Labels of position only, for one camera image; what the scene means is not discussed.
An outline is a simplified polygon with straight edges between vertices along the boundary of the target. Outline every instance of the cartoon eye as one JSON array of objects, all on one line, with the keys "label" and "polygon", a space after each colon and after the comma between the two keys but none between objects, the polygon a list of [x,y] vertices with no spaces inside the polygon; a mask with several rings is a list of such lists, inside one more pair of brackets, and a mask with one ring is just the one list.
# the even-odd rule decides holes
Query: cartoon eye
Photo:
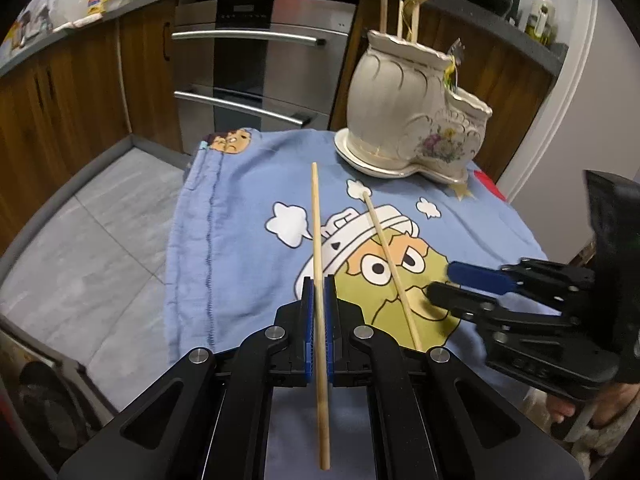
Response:
[{"label": "cartoon eye", "polygon": [[362,275],[373,285],[386,285],[391,280],[391,270],[387,262],[375,254],[365,254],[360,267]]},{"label": "cartoon eye", "polygon": [[407,247],[402,257],[402,266],[409,272],[420,274],[424,270],[424,260],[413,247]]}]

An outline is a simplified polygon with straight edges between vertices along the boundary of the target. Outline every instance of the cartoon face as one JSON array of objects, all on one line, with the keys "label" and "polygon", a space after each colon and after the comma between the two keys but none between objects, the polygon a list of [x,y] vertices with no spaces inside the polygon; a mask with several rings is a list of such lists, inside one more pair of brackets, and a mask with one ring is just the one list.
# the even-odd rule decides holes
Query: cartoon face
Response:
[{"label": "cartoon face", "polygon": [[210,148],[222,153],[242,153],[251,143],[251,133],[244,130],[233,130],[226,137],[216,136]]},{"label": "cartoon face", "polygon": [[[385,229],[393,264],[406,289],[414,321],[424,348],[442,345],[460,320],[432,305],[425,295],[431,282],[447,281],[447,259],[421,238],[393,228]],[[337,295],[359,305],[365,322],[391,334],[402,346],[414,348],[377,236],[360,245],[335,273]]]}]

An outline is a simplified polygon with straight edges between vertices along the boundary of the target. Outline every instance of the oven handle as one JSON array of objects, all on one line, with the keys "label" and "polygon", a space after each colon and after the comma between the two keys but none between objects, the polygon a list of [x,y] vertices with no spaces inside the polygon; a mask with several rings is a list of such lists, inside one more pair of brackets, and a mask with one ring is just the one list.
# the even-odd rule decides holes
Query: oven handle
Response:
[{"label": "oven handle", "polygon": [[174,92],[174,96],[178,99],[185,99],[187,101],[193,101],[195,103],[201,103],[211,106],[219,106],[228,110],[234,110],[236,112],[244,112],[245,114],[253,115],[256,117],[264,117],[269,119],[276,119],[283,123],[293,124],[299,128],[306,126],[311,122],[311,117],[290,117],[282,115],[277,112],[270,112],[263,110],[262,108],[256,108],[249,105],[243,105],[241,103],[235,103],[233,101],[227,101],[226,99],[218,99],[217,97],[208,97],[206,95],[193,94],[191,92],[181,92],[179,90]]},{"label": "oven handle", "polygon": [[217,28],[211,30],[188,30],[186,32],[174,32],[171,37],[174,40],[201,40],[202,38],[233,38],[235,40],[272,40],[299,43],[306,46],[322,46],[326,43],[324,38],[302,36],[301,34],[287,34],[286,32],[273,32],[258,28]]}]

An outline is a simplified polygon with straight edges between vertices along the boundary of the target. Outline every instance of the baseboard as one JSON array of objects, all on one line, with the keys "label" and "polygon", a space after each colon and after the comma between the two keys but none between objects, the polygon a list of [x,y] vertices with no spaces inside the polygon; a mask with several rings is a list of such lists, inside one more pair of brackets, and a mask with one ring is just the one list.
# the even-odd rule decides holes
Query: baseboard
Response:
[{"label": "baseboard", "polygon": [[131,139],[133,140],[133,145],[139,150],[147,152],[149,155],[153,155],[155,158],[159,158],[163,162],[171,164],[179,170],[185,170],[187,164],[191,160],[190,155],[174,152],[174,150],[170,150],[169,148],[166,148],[157,142],[153,142],[152,140],[145,139],[144,137],[132,135]]},{"label": "baseboard", "polygon": [[2,282],[4,282],[4,279],[22,252],[35,238],[40,229],[56,214],[58,209],[65,205],[65,203],[94,176],[127,153],[132,147],[133,142],[131,136],[127,136],[111,146],[108,150],[105,150],[71,177],[66,184],[60,187],[60,189],[34,213],[14,238],[14,241],[7,247],[2,257],[0,257],[0,285],[2,285]]}]

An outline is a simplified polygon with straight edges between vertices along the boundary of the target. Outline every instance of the oven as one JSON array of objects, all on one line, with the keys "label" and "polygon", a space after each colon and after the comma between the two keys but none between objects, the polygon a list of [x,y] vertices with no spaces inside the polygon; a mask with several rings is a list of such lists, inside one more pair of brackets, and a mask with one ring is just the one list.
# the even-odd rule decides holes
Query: oven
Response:
[{"label": "oven", "polygon": [[178,6],[174,81],[185,152],[244,127],[327,129],[354,11],[330,0]]}]

